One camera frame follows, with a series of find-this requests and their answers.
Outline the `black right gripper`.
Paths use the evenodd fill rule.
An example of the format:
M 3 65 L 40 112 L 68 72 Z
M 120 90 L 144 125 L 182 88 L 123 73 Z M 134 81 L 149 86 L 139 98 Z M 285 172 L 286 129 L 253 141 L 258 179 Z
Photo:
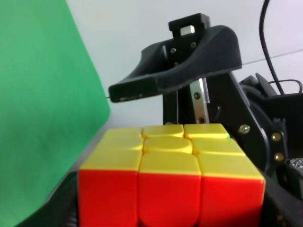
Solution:
M 249 95 L 261 95 L 242 67 L 238 38 L 227 26 L 211 26 L 198 13 L 169 22 L 173 39 L 141 52 L 136 68 L 109 87 L 112 102 L 163 95 L 165 123 L 220 123 L 251 161 L 272 175 L 287 156 L 285 120 L 269 117 Z

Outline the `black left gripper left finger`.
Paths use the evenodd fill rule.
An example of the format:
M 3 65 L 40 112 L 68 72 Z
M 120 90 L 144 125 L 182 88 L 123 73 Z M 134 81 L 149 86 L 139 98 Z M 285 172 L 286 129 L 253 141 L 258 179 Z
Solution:
M 69 173 L 50 200 L 22 222 L 24 227 L 77 227 L 77 172 Z

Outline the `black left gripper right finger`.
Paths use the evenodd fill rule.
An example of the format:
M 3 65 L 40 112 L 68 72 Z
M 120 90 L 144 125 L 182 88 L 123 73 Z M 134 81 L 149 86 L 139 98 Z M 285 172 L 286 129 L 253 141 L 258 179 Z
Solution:
M 263 173 L 266 180 L 261 227 L 301 227 L 303 225 L 303 178 L 292 169 L 286 172 L 290 191 Z

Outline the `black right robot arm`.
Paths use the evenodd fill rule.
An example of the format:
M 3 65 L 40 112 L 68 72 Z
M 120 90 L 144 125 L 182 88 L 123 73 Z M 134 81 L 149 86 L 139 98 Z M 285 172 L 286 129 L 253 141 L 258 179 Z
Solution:
M 164 123 L 220 123 L 252 162 L 295 197 L 303 175 L 303 94 L 279 95 L 260 74 L 238 82 L 238 38 L 198 13 L 169 22 L 173 38 L 141 52 L 136 68 L 109 87 L 112 102 L 163 96 Z

